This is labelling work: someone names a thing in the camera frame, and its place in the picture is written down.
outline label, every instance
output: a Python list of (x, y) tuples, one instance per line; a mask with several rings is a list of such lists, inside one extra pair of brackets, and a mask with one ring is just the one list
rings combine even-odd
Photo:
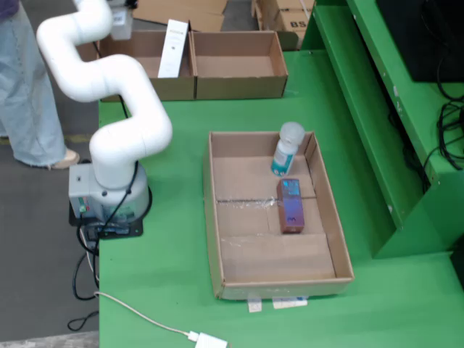
[(273, 305), (275, 310), (284, 308), (304, 307), (307, 306), (306, 297), (273, 297)]
[(121, 26), (125, 24), (126, 11), (116, 11), (113, 13), (113, 25)]
[(248, 299), (248, 311), (250, 313), (257, 313), (262, 311), (261, 299)]
[(278, 148), (275, 150), (273, 164), (271, 169), (278, 176), (285, 176), (290, 171), (290, 165), (293, 160), (293, 154), (284, 154)]

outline clear tape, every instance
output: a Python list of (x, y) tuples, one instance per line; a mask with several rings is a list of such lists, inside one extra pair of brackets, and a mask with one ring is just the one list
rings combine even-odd
[(256, 208), (267, 209), (274, 205), (278, 205), (277, 198), (263, 199), (259, 201), (237, 201), (236, 199), (217, 201), (217, 204), (227, 204), (229, 207), (236, 209)]

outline bottle cap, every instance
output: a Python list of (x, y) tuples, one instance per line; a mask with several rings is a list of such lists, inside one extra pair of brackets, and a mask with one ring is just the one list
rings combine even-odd
[(300, 145), (305, 137), (305, 129), (297, 122), (287, 122), (282, 125), (281, 139), (293, 145)]

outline blue label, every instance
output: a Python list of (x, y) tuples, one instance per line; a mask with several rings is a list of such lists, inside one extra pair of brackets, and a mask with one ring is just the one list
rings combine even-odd
[(274, 174), (278, 176), (284, 176), (289, 171), (291, 160), (293, 159), (293, 154), (287, 156), (285, 165), (279, 165), (275, 160), (273, 160), (273, 165), (270, 167)]

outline paper label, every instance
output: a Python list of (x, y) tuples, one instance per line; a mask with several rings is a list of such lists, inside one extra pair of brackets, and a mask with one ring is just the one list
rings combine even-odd
[(113, 25), (120, 26), (125, 24), (126, 11), (116, 11), (113, 13)]
[(273, 297), (273, 305), (275, 310), (303, 307), (307, 306), (307, 299), (305, 297)]
[(250, 313), (256, 313), (262, 311), (261, 299), (248, 299), (248, 311)]

